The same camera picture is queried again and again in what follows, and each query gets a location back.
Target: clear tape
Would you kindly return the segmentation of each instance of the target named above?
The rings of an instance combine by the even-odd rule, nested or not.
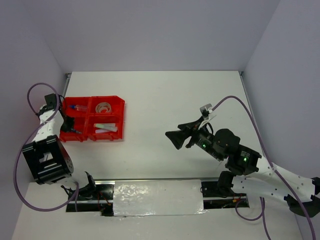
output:
[[[116,181],[113,193],[115,216],[195,215],[206,212],[201,181]]]

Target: red storage box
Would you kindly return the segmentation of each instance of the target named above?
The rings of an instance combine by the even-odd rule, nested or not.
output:
[[[108,103],[111,112],[96,112],[100,103]],[[78,111],[69,107],[70,105],[86,106],[87,111]],[[74,118],[74,129],[81,132],[60,132],[60,140],[86,141],[88,138],[97,140],[118,140],[123,138],[125,101],[118,96],[92,96],[92,97],[66,97],[63,106],[66,114]],[[98,128],[94,124],[115,123],[116,132],[96,133]]]

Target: white table surface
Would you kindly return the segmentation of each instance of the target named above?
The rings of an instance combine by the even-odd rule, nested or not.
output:
[[[248,106],[237,71],[73,72],[66,91],[66,97],[110,95],[126,102],[123,141],[63,144],[74,167],[95,179],[218,177],[224,163],[217,169],[219,162],[197,146],[176,150],[165,132],[199,119],[200,107],[228,95]],[[240,103],[228,99],[216,114],[215,132],[229,128],[242,145],[262,152]]]
[[[66,97],[117,95],[126,101],[124,141],[67,142],[73,165],[95,179],[217,177],[224,169],[197,146],[176,150],[165,136],[177,125],[200,117],[199,107],[235,95],[248,106],[236,71],[73,72]],[[214,131],[229,128],[241,144],[261,152],[248,116],[235,100],[227,100],[211,121]],[[30,183],[26,199],[37,207],[55,207],[66,200],[58,185]],[[260,214],[249,197],[246,217]],[[294,214],[266,201],[266,221],[272,239],[302,239]],[[248,222],[234,209],[212,209],[186,216],[102,217],[96,212],[36,212],[23,206],[14,240],[113,239],[194,240],[267,239],[261,219]]]

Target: gray wall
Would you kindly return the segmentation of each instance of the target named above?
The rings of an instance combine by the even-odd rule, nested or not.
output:
[[[319,70],[320,1],[281,0],[244,83],[272,160],[306,177],[320,177]],[[305,218],[297,220],[311,239]],[[320,215],[313,224],[319,238]]]
[[[22,206],[13,186],[14,159],[27,135],[39,125],[28,107],[27,90],[34,83],[46,82],[61,91],[64,75],[20,1],[0,1],[0,43],[0,238],[8,240]],[[35,88],[34,106],[40,107],[49,92]],[[30,171],[23,157],[20,161],[18,182],[25,194]]]
[[[243,70],[280,0],[22,0],[65,72]]]

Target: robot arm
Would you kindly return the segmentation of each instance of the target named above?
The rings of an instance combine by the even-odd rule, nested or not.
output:
[[[197,121],[180,124],[179,130],[168,131],[165,135],[178,150],[191,137],[186,148],[196,144],[218,161],[226,160],[225,167],[229,171],[223,171],[218,181],[222,193],[247,193],[273,198],[287,204],[295,214],[304,216],[298,201],[275,174],[277,170],[295,190],[310,217],[320,212],[320,198],[316,197],[320,192],[320,178],[298,176],[275,164],[271,167],[257,151],[241,145],[240,138],[229,129],[220,129],[215,135],[209,132],[207,126],[215,117],[212,109],[211,104],[201,107],[202,116]]]
[[[74,119],[65,115],[62,108],[50,121],[47,119],[55,112],[56,95],[45,96],[46,105],[37,114],[40,124],[45,123],[37,132],[32,142],[22,148],[24,158],[34,180],[39,184],[60,184],[71,189],[70,194],[79,184],[79,197],[92,198],[96,184],[92,176],[83,171],[75,171],[71,158],[59,140],[60,130],[76,132]]]

